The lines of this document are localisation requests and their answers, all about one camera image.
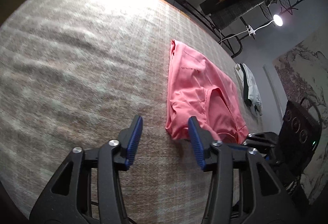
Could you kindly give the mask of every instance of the metal bolt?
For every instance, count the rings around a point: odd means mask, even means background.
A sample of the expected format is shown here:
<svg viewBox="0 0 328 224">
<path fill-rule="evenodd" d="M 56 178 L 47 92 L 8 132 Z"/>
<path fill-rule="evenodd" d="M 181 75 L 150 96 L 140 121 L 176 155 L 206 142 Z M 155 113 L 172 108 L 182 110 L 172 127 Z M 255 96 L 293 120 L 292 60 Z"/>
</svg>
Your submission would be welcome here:
<svg viewBox="0 0 328 224">
<path fill-rule="evenodd" d="M 221 146 L 222 144 L 223 144 L 223 142 L 221 142 L 221 141 L 212 142 L 212 145 L 214 145 L 214 146 Z"/>
<path fill-rule="evenodd" d="M 249 148 L 248 149 L 248 152 L 251 154 L 251 155 L 256 155 L 258 153 L 258 150 L 256 148 Z"/>
<path fill-rule="evenodd" d="M 116 146 L 116 145 L 118 145 L 120 142 L 118 141 L 118 140 L 110 140 L 109 142 L 108 142 L 108 144 L 109 145 L 111 145 L 111 146 Z"/>
<path fill-rule="evenodd" d="M 74 147 L 73 148 L 73 153 L 78 154 L 78 153 L 81 153 L 81 152 L 82 152 L 82 148 L 81 147 L 77 146 L 77 147 Z"/>
</svg>

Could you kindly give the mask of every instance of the lamp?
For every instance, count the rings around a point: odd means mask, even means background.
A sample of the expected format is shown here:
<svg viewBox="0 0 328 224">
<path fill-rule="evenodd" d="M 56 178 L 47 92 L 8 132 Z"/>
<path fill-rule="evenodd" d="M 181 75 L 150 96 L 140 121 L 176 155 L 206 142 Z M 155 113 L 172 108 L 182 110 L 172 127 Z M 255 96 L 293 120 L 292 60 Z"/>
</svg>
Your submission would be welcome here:
<svg viewBox="0 0 328 224">
<path fill-rule="evenodd" d="M 257 30 L 259 30 L 259 29 L 261 29 L 261 28 L 264 28 L 264 27 L 270 25 L 272 22 L 274 22 L 274 23 L 275 23 L 277 26 L 279 26 L 279 27 L 281 27 L 281 26 L 283 25 L 282 18 L 281 18 L 279 15 L 273 15 L 273 20 L 271 20 L 269 23 L 267 23 L 267 24 L 265 24 L 265 25 L 263 25 L 263 26 L 261 26 L 261 27 L 258 27 L 256 30 L 253 30 L 253 28 L 252 28 L 250 25 L 248 25 L 247 30 L 245 30 L 245 31 L 243 31 L 243 32 L 240 32 L 240 33 L 238 33 L 238 34 L 235 34 L 235 35 L 233 35 L 233 36 L 230 36 L 230 37 L 228 37 L 228 38 L 224 38 L 223 40 L 221 39 L 221 43 L 222 43 L 223 41 L 225 41 L 225 40 L 228 40 L 228 39 L 230 39 L 230 38 L 232 38 L 232 37 L 235 37 L 235 36 L 237 36 L 237 35 L 239 35 L 239 34 L 242 34 L 242 33 L 244 33 L 244 32 L 248 32 L 249 35 L 251 35 L 252 33 L 255 34 L 255 32 L 256 32 Z"/>
</svg>

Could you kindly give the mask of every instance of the wallpaper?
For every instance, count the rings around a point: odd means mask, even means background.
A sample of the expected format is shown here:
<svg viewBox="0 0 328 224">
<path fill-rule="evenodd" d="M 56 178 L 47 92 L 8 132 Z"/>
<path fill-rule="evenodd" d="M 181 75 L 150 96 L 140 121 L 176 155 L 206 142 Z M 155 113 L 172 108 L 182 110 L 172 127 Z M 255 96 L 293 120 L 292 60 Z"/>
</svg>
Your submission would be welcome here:
<svg viewBox="0 0 328 224">
<path fill-rule="evenodd" d="M 287 98 L 300 102 L 304 96 L 310 97 L 318 106 L 323 118 L 319 146 L 301 177 L 301 184 L 310 204 L 319 196 L 328 180 L 327 30 L 328 24 L 273 61 Z M 314 108 L 310 108 L 309 111 L 318 119 Z"/>
</svg>

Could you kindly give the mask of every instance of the pink shirt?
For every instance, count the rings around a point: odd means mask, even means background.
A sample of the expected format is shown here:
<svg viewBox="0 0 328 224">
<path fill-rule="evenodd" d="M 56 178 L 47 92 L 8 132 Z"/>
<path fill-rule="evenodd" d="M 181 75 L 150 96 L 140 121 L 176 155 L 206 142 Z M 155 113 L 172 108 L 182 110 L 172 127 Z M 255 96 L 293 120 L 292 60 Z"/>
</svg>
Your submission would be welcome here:
<svg viewBox="0 0 328 224">
<path fill-rule="evenodd" d="M 188 119 L 196 116 L 213 139 L 241 144 L 248 129 L 237 95 L 232 80 L 204 55 L 172 41 L 165 128 L 173 139 L 188 139 Z"/>
</svg>

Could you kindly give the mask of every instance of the black cable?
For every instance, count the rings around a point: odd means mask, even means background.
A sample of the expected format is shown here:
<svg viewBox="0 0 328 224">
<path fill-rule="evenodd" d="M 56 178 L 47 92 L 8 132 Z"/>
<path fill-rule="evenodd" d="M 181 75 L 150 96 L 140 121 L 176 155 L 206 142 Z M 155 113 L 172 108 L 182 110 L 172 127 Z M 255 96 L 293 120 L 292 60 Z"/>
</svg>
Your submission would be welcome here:
<svg viewBox="0 0 328 224">
<path fill-rule="evenodd" d="M 94 205 L 94 206 L 98 206 L 98 207 L 99 207 L 99 204 L 98 204 L 97 202 L 91 201 L 91 204 Z M 134 220 L 132 220 L 131 218 L 128 217 L 128 219 L 129 219 L 130 223 L 132 223 L 132 224 L 137 224 L 137 223 L 136 223 Z"/>
</svg>

